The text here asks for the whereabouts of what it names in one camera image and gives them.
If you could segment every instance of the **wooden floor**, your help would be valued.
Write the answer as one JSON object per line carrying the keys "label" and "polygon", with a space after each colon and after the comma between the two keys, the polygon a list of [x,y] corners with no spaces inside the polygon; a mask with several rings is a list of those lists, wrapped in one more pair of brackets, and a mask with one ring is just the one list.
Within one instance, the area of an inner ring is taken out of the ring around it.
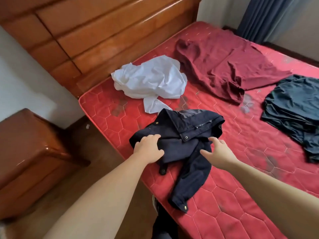
{"label": "wooden floor", "polygon": [[[86,123],[72,133],[72,139],[80,154],[91,161],[61,181],[57,186],[35,203],[25,215],[4,225],[8,239],[40,239],[57,219],[98,179],[123,162],[102,134]],[[156,218],[152,195],[140,181],[130,207],[117,233],[116,239],[151,238],[152,225]],[[0,239],[4,237],[0,230]]]}

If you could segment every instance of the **quilted mattress pattern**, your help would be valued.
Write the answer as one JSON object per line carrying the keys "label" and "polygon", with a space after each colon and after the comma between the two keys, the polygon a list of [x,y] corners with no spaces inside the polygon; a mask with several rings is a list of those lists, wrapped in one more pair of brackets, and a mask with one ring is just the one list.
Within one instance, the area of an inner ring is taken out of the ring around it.
{"label": "quilted mattress pattern", "polygon": [[[134,64],[153,57],[167,55],[174,58],[178,39],[200,40],[215,28],[196,22],[183,29]],[[256,45],[281,70],[319,78],[319,69],[292,59],[272,49]],[[240,106],[230,105],[188,82],[180,99],[162,99],[173,110],[206,109],[224,116],[224,139],[237,158],[287,184],[319,197],[319,166],[305,162],[301,147],[269,124],[260,121],[261,103],[274,86],[245,93]],[[127,159],[133,152],[129,138],[139,129],[153,122],[156,114],[144,112],[142,99],[131,99],[116,91],[112,79],[98,84],[80,97],[79,103],[106,139]],[[148,165],[142,181],[161,202],[178,224],[194,239],[281,239],[285,238],[267,218],[236,179],[226,171],[212,167],[205,184],[188,201],[184,214],[167,202],[181,163],[169,165],[167,174],[158,173],[158,165]]]}

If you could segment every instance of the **hand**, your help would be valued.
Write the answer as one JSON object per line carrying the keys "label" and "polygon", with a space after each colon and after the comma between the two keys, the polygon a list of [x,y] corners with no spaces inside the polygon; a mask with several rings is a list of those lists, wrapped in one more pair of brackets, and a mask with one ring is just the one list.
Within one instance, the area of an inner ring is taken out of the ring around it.
{"label": "hand", "polygon": [[143,137],[140,142],[135,144],[133,154],[137,154],[142,159],[146,160],[147,163],[156,162],[164,155],[164,150],[159,150],[157,147],[159,138],[159,134]]}
{"label": "hand", "polygon": [[202,149],[200,153],[214,167],[228,171],[233,164],[239,162],[224,140],[218,140],[215,137],[210,137],[208,140],[213,142],[214,151],[210,153]]}

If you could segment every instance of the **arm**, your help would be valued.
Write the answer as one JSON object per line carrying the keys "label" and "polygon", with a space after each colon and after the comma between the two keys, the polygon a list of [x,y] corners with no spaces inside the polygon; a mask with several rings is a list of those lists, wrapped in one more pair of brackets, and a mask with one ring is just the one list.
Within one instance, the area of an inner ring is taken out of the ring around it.
{"label": "arm", "polygon": [[113,239],[145,166],[164,155],[157,148],[159,138],[149,135],[137,142],[133,155],[86,191],[44,238]]}
{"label": "arm", "polygon": [[318,198],[242,163],[223,140],[209,140],[213,153],[201,150],[201,154],[216,168],[230,172],[287,238],[318,238]]}

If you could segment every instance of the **wooden headboard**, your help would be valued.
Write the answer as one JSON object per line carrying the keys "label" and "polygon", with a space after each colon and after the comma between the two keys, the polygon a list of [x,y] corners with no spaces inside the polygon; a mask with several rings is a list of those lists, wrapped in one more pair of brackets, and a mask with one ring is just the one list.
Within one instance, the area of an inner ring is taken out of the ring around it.
{"label": "wooden headboard", "polygon": [[0,24],[79,97],[196,20],[201,0],[0,0]]}

